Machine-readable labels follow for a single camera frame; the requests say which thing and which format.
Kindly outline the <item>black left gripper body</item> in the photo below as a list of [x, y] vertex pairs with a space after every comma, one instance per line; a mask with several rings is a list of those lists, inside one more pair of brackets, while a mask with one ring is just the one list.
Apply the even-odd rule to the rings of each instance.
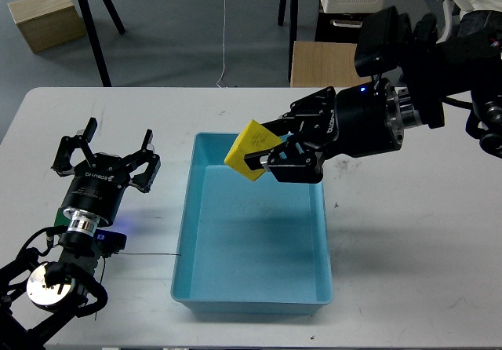
[[62, 202], [62, 210], [84, 210], [100, 217], [99, 227], [113, 225], [125, 189], [130, 182], [130, 170], [122, 158], [96, 154], [95, 166], [87, 161], [74, 168], [74, 178]]

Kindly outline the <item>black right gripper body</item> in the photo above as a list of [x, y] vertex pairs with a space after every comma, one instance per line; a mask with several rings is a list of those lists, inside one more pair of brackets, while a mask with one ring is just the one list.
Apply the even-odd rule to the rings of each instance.
[[389, 114], [394, 96], [386, 78], [339, 92], [333, 87], [321, 89], [290, 105], [291, 138], [324, 159], [398, 151], [404, 129]]

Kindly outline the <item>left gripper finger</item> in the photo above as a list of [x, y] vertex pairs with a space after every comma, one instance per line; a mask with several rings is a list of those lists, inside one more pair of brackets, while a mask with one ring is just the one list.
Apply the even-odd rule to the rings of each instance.
[[97, 161], [89, 147], [89, 143], [93, 139], [96, 129], [97, 120], [94, 117], [91, 117], [82, 132], [75, 134], [73, 137], [63, 136], [56, 152], [52, 170], [54, 170], [60, 177], [72, 175], [75, 168], [71, 164], [71, 157], [77, 149], [82, 151], [89, 167], [95, 168], [97, 166]]
[[119, 159], [113, 165], [113, 173], [116, 177], [121, 176], [120, 181], [123, 184], [132, 186], [142, 193], [151, 190], [161, 165], [160, 156], [155, 153], [151, 143], [152, 139], [153, 131], [148, 129], [140, 150]]

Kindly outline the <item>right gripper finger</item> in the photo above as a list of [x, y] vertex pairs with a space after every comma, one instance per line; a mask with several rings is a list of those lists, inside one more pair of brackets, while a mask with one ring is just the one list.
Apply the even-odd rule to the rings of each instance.
[[291, 140], [298, 140], [304, 119], [292, 112], [287, 112], [279, 118], [270, 122], [261, 123], [261, 125], [278, 137], [287, 136]]
[[289, 136], [279, 145], [244, 156], [246, 165], [252, 171], [265, 170], [278, 182], [299, 184], [319, 183], [323, 178], [325, 160], [323, 152], [297, 136]]

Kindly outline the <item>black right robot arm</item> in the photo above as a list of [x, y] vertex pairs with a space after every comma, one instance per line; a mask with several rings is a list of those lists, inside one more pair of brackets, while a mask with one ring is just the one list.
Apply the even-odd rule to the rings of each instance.
[[486, 27], [444, 42], [437, 34], [430, 13], [416, 25], [395, 7], [366, 17], [355, 52], [355, 70], [366, 82], [293, 102], [265, 124], [278, 145], [247, 152], [246, 169], [270, 172], [280, 182], [316, 184], [328, 159], [397, 151], [405, 129], [443, 127], [444, 104], [463, 92], [471, 94], [467, 133], [484, 152], [500, 156], [501, 33]]

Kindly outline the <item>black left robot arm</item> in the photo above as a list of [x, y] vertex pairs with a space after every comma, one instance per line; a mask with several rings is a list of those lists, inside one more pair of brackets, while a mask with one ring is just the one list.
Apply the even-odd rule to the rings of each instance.
[[[73, 179], [58, 210], [64, 224], [38, 230], [46, 250], [25, 242], [1, 269], [1, 347], [43, 349], [74, 317], [94, 315], [108, 295], [94, 277], [98, 261], [124, 250], [126, 235], [109, 231], [125, 190], [148, 193], [161, 160], [147, 130], [140, 149], [125, 157], [94, 153], [89, 144], [97, 128], [91, 118], [83, 131], [60, 140], [52, 165]], [[55, 246], [58, 261], [45, 261]]]

